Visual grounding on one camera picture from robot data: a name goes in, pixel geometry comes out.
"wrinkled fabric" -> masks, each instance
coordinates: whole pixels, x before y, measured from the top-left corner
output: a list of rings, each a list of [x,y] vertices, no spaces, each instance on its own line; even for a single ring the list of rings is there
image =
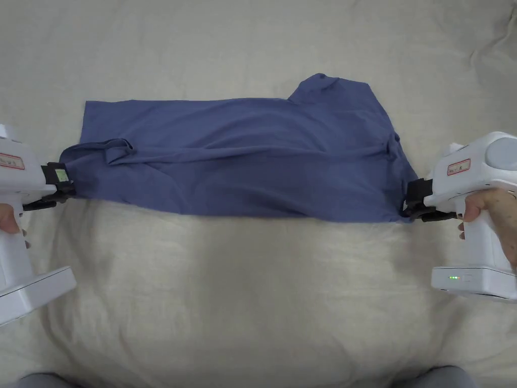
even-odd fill
[[[399,221],[416,179],[370,87],[324,74],[289,99],[88,101],[60,161],[80,198],[203,216]]]

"finger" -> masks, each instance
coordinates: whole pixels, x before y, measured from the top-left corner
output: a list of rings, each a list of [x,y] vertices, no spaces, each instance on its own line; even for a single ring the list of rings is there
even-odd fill
[[[12,206],[5,203],[0,203],[0,229],[10,234],[15,234],[20,231],[16,219],[14,218]]]
[[[463,220],[472,222],[481,214],[481,210],[485,208],[484,193],[479,192],[465,198],[465,214]]]

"white bedsheet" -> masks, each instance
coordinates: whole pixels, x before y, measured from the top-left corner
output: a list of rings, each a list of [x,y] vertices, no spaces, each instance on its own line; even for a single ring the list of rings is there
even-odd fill
[[[87,99],[288,97],[324,72],[371,85],[424,175],[450,142],[517,135],[516,18],[512,0],[2,0],[0,122],[51,161]],[[456,224],[34,213],[36,268],[79,286],[0,329],[0,383],[384,386],[455,364],[516,384],[517,307],[430,288]]]

